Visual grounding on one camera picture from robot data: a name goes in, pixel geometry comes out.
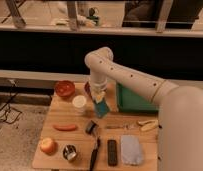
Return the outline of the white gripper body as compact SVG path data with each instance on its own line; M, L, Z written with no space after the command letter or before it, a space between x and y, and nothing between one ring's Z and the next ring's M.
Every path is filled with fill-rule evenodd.
M107 81L104 80L100 83L96 83L92 80L89 81L90 92L94 100L102 100L105 97Z

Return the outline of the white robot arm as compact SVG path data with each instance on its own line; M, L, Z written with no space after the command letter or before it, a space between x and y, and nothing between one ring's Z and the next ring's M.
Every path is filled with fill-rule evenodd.
M159 108L158 171L203 171L203 89L119 65L108 47L88 53L85 64L91 86L111 78Z

